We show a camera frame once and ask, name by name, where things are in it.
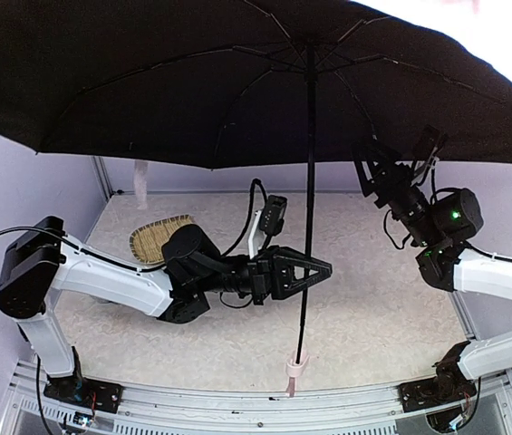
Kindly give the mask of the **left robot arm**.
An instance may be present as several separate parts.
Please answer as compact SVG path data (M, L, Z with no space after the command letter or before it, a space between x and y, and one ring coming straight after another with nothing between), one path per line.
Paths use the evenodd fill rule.
M285 300L329 278L329 263L287 246L266 246L253 256L225 256L196 224L175 231L162 247L165 263L143 269L104 256L47 217L5 251L0 311L13 318L40 357L48 398L96 411L116 412L122 387L82 375L79 354L68 344L47 301L51 290L82 293L172 324L209 309L206 294L235 293L262 305Z

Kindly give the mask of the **pink and black umbrella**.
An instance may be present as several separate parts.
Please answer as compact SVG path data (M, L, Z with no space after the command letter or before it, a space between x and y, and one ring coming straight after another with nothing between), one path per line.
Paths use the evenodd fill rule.
M0 1L0 136L202 169L512 164L512 82L452 37L353 1Z

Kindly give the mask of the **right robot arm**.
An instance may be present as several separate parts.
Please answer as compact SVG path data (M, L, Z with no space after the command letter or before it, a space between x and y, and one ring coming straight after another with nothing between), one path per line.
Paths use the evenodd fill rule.
M512 258L483 252L469 243L484 221L468 188L435 188L430 197L416 177L434 177L434 144L421 166L407 165L376 140L352 147L364 196L377 208L389 207L420 248L416 257L425 283L450 293L491 295L512 301ZM435 364L434 376L399 387L402 408L419 411L480 394L481 379L512 369L512 331L453 345Z

